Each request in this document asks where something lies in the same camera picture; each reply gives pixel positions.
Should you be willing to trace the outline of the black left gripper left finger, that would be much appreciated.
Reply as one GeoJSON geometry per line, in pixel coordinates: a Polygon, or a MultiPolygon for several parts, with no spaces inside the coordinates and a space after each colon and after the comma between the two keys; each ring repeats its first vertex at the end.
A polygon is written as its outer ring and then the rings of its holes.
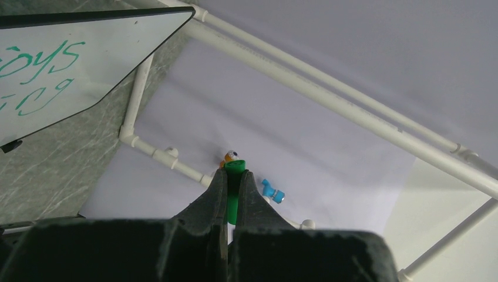
{"type": "Polygon", "coordinates": [[[42,221],[1,264],[2,281],[227,281],[227,173],[171,219],[42,221]]]}

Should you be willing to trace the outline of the white whiteboard black frame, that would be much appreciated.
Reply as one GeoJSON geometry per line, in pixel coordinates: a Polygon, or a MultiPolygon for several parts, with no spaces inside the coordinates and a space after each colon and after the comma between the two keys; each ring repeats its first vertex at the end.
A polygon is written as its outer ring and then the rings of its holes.
{"type": "Polygon", "coordinates": [[[190,6],[1,17],[1,150],[99,103],[195,15],[190,6]]]}

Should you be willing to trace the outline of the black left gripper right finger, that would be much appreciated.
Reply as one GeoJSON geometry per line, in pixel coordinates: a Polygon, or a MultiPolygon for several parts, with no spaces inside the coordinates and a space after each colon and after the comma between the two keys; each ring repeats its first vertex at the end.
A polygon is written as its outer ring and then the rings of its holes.
{"type": "Polygon", "coordinates": [[[241,175],[231,244],[232,281],[397,281],[384,239],[359,230],[300,230],[258,193],[252,172],[241,175]]]}

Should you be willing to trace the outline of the green marker cap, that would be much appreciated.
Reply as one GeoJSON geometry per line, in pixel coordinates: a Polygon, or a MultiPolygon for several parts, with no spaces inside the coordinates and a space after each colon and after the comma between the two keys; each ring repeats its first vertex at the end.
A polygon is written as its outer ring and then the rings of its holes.
{"type": "Polygon", "coordinates": [[[227,174],[227,220],[232,225],[237,222],[238,195],[245,165],[245,160],[234,160],[224,165],[227,174]]]}

